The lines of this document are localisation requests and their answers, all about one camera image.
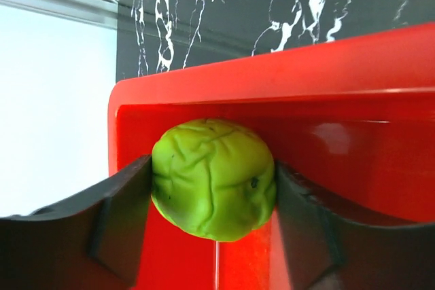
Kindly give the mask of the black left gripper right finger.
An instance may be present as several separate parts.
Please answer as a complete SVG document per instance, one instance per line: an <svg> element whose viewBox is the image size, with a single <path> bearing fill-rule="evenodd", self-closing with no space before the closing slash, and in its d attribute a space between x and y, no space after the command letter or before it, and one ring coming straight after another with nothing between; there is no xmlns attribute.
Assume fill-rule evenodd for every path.
<svg viewBox="0 0 435 290"><path fill-rule="evenodd" d="M375 212L275 165L293 289L433 289L434 223Z"/></svg>

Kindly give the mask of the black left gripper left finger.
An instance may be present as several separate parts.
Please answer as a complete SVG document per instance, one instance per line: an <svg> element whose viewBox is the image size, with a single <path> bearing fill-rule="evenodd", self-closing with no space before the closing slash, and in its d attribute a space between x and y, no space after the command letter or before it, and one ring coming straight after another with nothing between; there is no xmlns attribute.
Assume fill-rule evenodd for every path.
<svg viewBox="0 0 435 290"><path fill-rule="evenodd" d="M30 215L1 218L1 288L132 288L151 183L151 157L142 156Z"/></svg>

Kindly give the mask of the red plastic tray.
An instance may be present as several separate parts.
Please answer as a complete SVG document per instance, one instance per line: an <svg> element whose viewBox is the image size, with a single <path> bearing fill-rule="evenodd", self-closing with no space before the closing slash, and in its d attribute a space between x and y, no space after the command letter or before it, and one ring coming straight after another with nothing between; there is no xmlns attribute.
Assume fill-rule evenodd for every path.
<svg viewBox="0 0 435 290"><path fill-rule="evenodd" d="M255 130L314 184L375 212L434 223L434 24L118 82L109 171L172 126L224 117ZM138 289L293 289L277 211L218 244L151 208Z"/></svg>

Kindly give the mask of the green round cabbage toy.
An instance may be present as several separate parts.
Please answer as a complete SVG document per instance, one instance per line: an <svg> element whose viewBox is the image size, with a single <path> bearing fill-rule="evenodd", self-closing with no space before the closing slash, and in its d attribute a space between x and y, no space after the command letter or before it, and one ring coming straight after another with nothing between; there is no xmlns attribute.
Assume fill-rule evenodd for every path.
<svg viewBox="0 0 435 290"><path fill-rule="evenodd" d="M275 161L252 130L203 118L166 131L152 149L152 202L182 231L234 242L261 228L275 206Z"/></svg>

